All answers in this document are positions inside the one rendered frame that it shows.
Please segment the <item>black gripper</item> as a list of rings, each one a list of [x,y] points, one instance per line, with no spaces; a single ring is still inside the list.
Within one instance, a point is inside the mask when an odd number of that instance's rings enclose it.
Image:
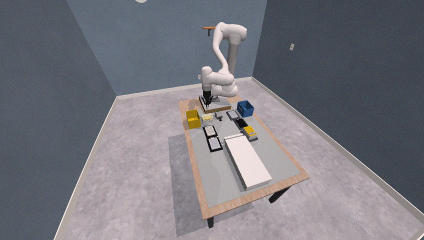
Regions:
[[[204,101],[205,98],[205,101]],[[209,110],[209,104],[211,104],[213,95],[210,91],[203,91],[203,95],[201,96],[201,99],[203,100],[204,104],[206,105],[206,109]]]

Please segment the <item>blue open-top bin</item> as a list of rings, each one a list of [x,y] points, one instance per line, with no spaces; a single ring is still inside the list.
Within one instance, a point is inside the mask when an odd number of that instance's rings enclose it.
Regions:
[[[250,117],[253,116],[254,107],[247,100],[239,101],[237,103],[237,111],[243,118]]]

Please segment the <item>yellow open-top bin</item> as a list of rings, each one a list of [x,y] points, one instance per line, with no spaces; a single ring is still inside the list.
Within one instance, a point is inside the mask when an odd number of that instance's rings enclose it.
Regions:
[[[201,119],[197,109],[186,111],[189,129],[195,129],[201,127]]]

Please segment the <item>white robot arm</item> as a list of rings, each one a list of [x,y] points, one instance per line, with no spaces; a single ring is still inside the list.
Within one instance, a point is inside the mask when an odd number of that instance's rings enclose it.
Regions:
[[[238,87],[235,86],[234,73],[237,61],[238,48],[242,41],[247,37],[247,29],[237,24],[225,24],[220,22],[214,29],[212,50],[222,69],[213,72],[210,66],[204,66],[201,69],[200,79],[203,91],[210,91],[213,95],[211,102],[219,102],[218,96],[235,97]],[[228,40],[227,61],[222,55],[219,46],[222,40]]]

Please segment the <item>black assay plate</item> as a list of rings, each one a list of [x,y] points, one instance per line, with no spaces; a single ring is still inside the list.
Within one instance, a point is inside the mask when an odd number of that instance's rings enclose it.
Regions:
[[[241,119],[236,119],[237,124],[240,126],[240,128],[246,127],[247,124],[244,122],[244,120]]]

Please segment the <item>grey bench mat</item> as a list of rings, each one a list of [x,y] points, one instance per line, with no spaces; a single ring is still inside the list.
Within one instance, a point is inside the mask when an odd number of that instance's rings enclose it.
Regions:
[[[233,109],[222,111],[222,121],[216,119],[215,113],[211,113],[213,122],[206,124],[202,122],[201,115],[204,115],[202,109],[198,109],[201,127],[193,129],[189,129],[186,112],[184,112],[208,208],[301,174],[299,169],[255,117],[248,116],[243,118],[237,111],[237,105],[237,102],[231,103]],[[272,178],[269,183],[247,191],[245,191],[241,183],[224,143],[225,137],[241,134],[240,131],[243,130],[239,130],[234,120],[230,120],[226,113],[233,110],[257,133],[256,137],[258,140],[251,141],[250,144]],[[203,127],[211,125],[216,130],[222,150],[210,152]]]

